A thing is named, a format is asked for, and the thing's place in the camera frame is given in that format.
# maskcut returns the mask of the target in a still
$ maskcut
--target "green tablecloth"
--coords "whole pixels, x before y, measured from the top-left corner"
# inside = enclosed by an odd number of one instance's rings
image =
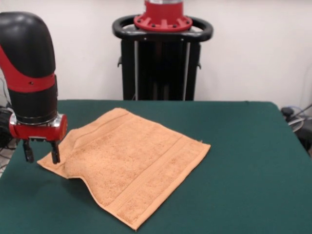
[[[212,144],[138,233],[312,232],[312,163],[277,107],[261,102],[60,101],[69,129],[114,107]],[[47,143],[32,143],[36,159]],[[25,162],[20,145],[0,179],[0,233],[134,233],[79,179]]]

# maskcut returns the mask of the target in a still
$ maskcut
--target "orange towel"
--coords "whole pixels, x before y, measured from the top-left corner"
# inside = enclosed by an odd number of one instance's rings
[[[137,230],[202,161],[210,145],[124,109],[71,130],[61,163],[38,161],[66,179],[81,178],[96,203]]]

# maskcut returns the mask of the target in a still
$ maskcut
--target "towel fold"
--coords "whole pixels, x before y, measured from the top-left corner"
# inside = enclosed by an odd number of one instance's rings
[[[137,230],[202,161],[210,145],[115,108],[71,130],[38,161],[66,179],[80,178],[95,202]]]

